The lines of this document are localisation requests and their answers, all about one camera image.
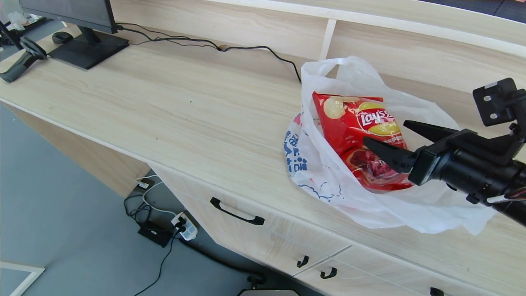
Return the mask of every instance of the lay's chip bag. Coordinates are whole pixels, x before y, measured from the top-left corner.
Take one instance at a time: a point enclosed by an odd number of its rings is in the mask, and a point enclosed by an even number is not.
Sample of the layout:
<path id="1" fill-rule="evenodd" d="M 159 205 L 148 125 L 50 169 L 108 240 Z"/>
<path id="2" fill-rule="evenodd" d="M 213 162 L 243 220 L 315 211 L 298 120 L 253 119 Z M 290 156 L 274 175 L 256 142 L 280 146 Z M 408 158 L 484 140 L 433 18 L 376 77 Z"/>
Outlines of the lay's chip bag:
<path id="1" fill-rule="evenodd" d="M 367 149 L 368 136 L 406 149 L 395 118 L 380 104 L 381 97 L 312 94 L 323 135 L 363 187 L 393 191 L 412 186 L 407 174 L 391 169 Z"/>

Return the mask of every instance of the white cable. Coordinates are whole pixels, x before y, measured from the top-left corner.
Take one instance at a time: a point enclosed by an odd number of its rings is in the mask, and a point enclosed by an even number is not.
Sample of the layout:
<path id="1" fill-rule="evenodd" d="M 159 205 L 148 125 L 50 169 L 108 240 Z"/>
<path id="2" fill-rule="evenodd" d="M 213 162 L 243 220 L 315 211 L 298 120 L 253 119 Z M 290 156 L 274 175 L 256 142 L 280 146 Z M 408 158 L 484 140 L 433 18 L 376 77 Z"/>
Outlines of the white cable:
<path id="1" fill-rule="evenodd" d="M 151 176 L 146 176 L 146 177 L 140 177 L 140 178 L 135 179 L 135 181 L 139 182 L 139 180 L 148 179 L 148 178 L 151 178 L 151 177 L 159 177 L 159 176 L 158 175 L 151 175 Z"/>
<path id="2" fill-rule="evenodd" d="M 158 208 L 154 207 L 153 205 L 151 205 L 149 202 L 146 201 L 146 193 L 148 193 L 150 190 L 152 190 L 155 186 L 157 186 L 157 185 L 161 185 L 161 184 L 163 184 L 163 183 L 164 183 L 164 182 L 161 181 L 161 182 L 159 182 L 159 183 L 157 183 L 157 184 L 154 184 L 152 187 L 150 187 L 148 190 L 146 190 L 146 191 L 143 193 L 143 202 L 144 202 L 145 204 L 149 205 L 150 208 L 152 208 L 152 209 L 154 209 L 154 210 L 156 210 L 156 211 L 163 212 L 163 213 L 170 213 L 170 214 L 173 214 L 174 216 L 177 216 L 177 214 L 174 213 L 174 212 L 172 212 L 172 211 L 166 211 L 166 210 L 158 209 Z"/>
<path id="3" fill-rule="evenodd" d="M 500 195 L 500 196 L 495 196 L 493 198 L 488 198 L 486 201 L 488 203 L 499 203 L 499 202 L 505 202 L 505 201 L 510 201 L 510 200 L 506 199 L 504 195 Z"/>

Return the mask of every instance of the white power strip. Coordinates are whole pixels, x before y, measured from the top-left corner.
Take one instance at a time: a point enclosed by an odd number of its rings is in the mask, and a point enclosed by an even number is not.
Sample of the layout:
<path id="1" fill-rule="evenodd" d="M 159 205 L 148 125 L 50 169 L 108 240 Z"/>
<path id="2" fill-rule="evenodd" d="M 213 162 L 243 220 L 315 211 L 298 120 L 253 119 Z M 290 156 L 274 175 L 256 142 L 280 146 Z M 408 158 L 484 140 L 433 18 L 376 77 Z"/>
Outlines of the white power strip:
<path id="1" fill-rule="evenodd" d="M 177 214 L 177 216 L 175 216 L 171 220 L 172 225 L 175 226 L 175 224 L 177 224 L 177 222 L 179 222 L 179 217 L 182 217 L 186 221 L 186 223 L 184 225 L 186 230 L 184 232 L 180 233 L 181 237 L 183 239 L 185 239 L 185 241 L 193 240 L 194 238 L 196 238 L 197 227 L 192 223 L 192 221 L 183 212 L 180 212 L 179 214 Z"/>

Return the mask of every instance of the plastic bag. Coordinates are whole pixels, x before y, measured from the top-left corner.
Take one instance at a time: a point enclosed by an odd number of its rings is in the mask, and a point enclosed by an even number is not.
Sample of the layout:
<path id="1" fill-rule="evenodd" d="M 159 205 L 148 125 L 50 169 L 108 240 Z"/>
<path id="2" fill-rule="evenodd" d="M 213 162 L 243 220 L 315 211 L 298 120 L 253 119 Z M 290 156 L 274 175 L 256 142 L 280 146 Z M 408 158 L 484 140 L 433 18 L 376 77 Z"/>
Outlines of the plastic bag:
<path id="1" fill-rule="evenodd" d="M 340 65 L 336 79 L 327 78 L 336 65 Z M 358 57 L 308 62 L 301 75 L 301 113 L 291 121 L 284 140 L 286 166 L 298 186 L 368 228 L 407 225 L 422 233 L 439 233 L 463 225 L 472 234 L 482 231 L 495 210 L 469 203 L 465 194 L 441 181 L 383 194 L 361 186 L 323 137 L 312 93 L 383 97 L 384 107 L 400 125 L 416 120 L 459 129 L 446 112 L 434 103 L 388 88 L 378 72 Z M 405 127 L 401 129 L 408 149 L 429 144 Z"/>

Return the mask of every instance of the drawer handle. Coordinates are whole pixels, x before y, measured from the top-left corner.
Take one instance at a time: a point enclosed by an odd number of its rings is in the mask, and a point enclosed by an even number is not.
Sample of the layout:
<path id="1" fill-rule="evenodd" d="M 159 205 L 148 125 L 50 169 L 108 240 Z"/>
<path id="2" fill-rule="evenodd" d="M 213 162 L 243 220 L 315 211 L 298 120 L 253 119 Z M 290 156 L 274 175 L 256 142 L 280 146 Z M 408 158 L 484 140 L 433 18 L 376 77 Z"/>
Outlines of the drawer handle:
<path id="1" fill-rule="evenodd" d="M 330 270 L 330 273 L 329 273 L 328 276 L 325 276 L 325 272 L 322 271 L 321 274 L 320 274 L 320 277 L 321 277 L 322 279 L 324 279 L 324 280 L 326 280 L 326 279 L 330 279 L 330 278 L 334 278 L 334 277 L 336 276 L 336 272 L 337 272 L 337 271 L 338 271 L 338 270 L 337 270 L 336 268 L 333 267 L 333 268 Z"/>
<path id="2" fill-rule="evenodd" d="M 431 287 L 429 291 L 430 296 L 444 296 L 444 292 L 440 289 Z"/>
<path id="3" fill-rule="evenodd" d="M 307 265 L 307 263 L 309 263 L 309 257 L 307 255 L 305 255 L 303 257 L 303 261 L 298 261 L 298 263 L 296 263 L 296 266 L 298 268 L 301 268 L 301 267 L 304 267 L 305 265 Z"/>
<path id="4" fill-rule="evenodd" d="M 224 209 L 221 208 L 221 201 L 217 198 L 212 198 L 210 200 L 210 203 L 218 210 L 222 211 L 223 213 L 227 213 L 229 214 L 230 216 L 232 217 L 236 217 L 238 218 L 239 220 L 242 220 L 242 221 L 245 221 L 245 222 L 248 222 L 250 224 L 254 224 L 254 225 L 263 225 L 263 223 L 265 222 L 265 219 L 261 218 L 260 216 L 254 216 L 254 219 L 252 220 L 247 220 L 243 217 L 240 217 L 238 215 L 235 215 L 235 214 L 232 214 L 230 213 L 229 211 L 225 211 Z"/>

